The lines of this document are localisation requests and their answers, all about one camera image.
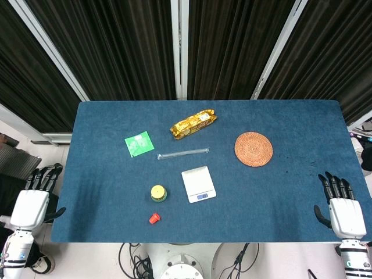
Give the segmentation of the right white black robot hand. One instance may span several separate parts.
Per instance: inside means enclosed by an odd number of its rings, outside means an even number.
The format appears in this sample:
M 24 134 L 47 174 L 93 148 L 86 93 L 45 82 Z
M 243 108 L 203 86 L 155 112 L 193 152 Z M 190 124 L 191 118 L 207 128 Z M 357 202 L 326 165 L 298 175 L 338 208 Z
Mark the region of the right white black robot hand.
M 330 218 L 323 216 L 320 207 L 313 206 L 317 221 L 331 229 L 340 239 L 361 240 L 366 234 L 366 225 L 360 203 L 356 200 L 350 183 L 329 172 L 319 174 Z

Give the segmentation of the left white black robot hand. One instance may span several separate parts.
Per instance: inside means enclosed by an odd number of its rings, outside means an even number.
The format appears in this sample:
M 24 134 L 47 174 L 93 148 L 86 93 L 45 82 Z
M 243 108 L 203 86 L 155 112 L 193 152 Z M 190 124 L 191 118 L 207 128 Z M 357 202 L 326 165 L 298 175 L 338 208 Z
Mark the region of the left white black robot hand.
M 50 223 L 66 211 L 65 207 L 48 212 L 49 196 L 53 194 L 56 181 L 63 170 L 60 163 L 35 169 L 27 178 L 24 190 L 20 191 L 12 215 L 11 226 L 18 230 L 31 231 L 42 223 Z

